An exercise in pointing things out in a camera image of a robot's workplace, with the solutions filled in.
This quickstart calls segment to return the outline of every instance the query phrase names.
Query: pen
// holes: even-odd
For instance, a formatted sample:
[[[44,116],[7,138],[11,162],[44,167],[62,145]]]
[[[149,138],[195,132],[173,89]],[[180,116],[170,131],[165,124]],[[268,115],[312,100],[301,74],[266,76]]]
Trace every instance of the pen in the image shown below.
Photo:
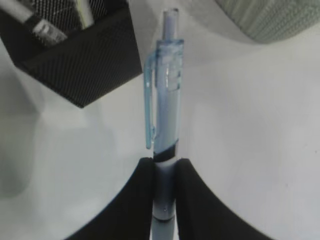
[[[95,23],[94,17],[91,11],[89,0],[72,0],[75,5],[75,9],[79,15],[82,29],[86,29]]]
[[[67,36],[57,27],[34,14],[17,0],[0,0],[0,9],[23,24],[48,45],[52,46],[67,39]]]
[[[173,175],[179,141],[184,49],[184,40],[178,38],[178,18],[177,9],[164,12],[162,39],[157,41],[155,52],[144,65],[146,147],[151,149],[153,145],[156,178],[153,217],[162,222],[175,217]],[[153,88],[156,90],[156,122]]]

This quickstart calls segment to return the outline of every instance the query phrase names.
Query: white surface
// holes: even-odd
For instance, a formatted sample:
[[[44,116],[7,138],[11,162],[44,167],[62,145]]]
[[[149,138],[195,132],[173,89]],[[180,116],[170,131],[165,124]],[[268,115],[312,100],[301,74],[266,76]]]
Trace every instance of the white surface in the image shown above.
[[[319,25],[256,45],[212,0],[148,2],[155,13],[168,5],[181,10],[179,156],[262,232],[320,239]],[[139,157],[151,155],[142,78],[80,110],[22,73],[18,81],[5,60],[0,180],[10,184],[0,187],[0,239],[60,240],[114,197]]]

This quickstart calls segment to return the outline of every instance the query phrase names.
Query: light blue pen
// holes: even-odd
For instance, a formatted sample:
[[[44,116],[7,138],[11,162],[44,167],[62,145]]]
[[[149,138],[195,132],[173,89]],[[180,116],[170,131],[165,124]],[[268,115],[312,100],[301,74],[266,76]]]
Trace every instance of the light blue pen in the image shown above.
[[[156,186],[153,216],[169,221],[175,216],[173,197],[174,165],[180,127],[180,91],[184,40],[178,38],[177,9],[163,14],[162,39],[144,65],[144,105],[146,148],[153,144]],[[153,78],[156,89],[156,123],[153,118]]]

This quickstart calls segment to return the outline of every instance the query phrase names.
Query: black foam holder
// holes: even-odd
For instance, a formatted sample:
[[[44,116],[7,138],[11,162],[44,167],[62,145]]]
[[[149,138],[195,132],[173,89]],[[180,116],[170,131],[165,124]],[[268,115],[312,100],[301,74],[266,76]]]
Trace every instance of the black foam holder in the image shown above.
[[[3,11],[0,37],[16,67],[83,108],[142,73],[128,4],[105,4],[105,17],[50,48]]]

